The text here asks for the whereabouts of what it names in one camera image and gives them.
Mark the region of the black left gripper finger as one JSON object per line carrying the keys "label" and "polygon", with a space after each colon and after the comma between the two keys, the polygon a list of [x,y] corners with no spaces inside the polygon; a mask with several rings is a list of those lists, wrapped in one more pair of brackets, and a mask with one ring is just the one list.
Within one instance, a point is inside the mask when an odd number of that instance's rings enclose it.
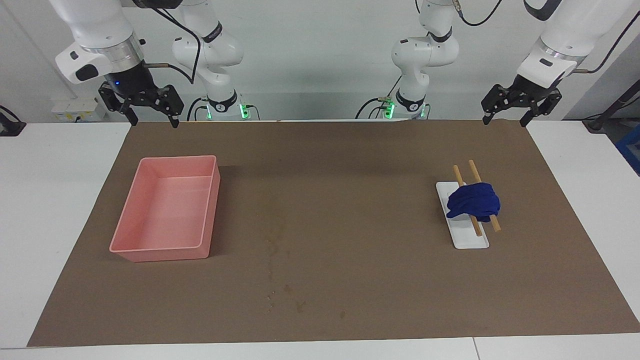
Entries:
{"label": "black left gripper finger", "polygon": [[514,89],[505,88],[500,84],[493,85],[481,101],[483,109],[482,123],[489,125],[496,114],[513,106],[514,99]]}
{"label": "black left gripper finger", "polygon": [[562,99],[562,93],[559,89],[553,89],[549,94],[540,98],[535,96],[526,95],[525,104],[528,107],[528,111],[519,120],[519,125],[522,128],[526,128],[527,125],[536,117],[548,116],[556,105]]}

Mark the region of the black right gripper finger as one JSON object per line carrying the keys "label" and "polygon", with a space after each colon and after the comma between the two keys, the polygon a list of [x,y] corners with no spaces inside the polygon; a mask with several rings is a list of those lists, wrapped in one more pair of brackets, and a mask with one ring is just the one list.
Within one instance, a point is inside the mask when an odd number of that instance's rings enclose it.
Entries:
{"label": "black right gripper finger", "polygon": [[151,108],[167,116],[173,129],[179,127],[179,117],[185,108],[178,91],[172,86],[156,88],[150,91]]}
{"label": "black right gripper finger", "polygon": [[98,93],[102,98],[106,109],[108,109],[110,112],[117,112],[122,116],[125,116],[126,120],[130,123],[131,126],[136,126],[138,124],[138,116],[131,108],[131,101],[128,99],[124,100],[123,102],[119,100],[114,89],[110,87],[108,82],[103,82],[99,86]]}

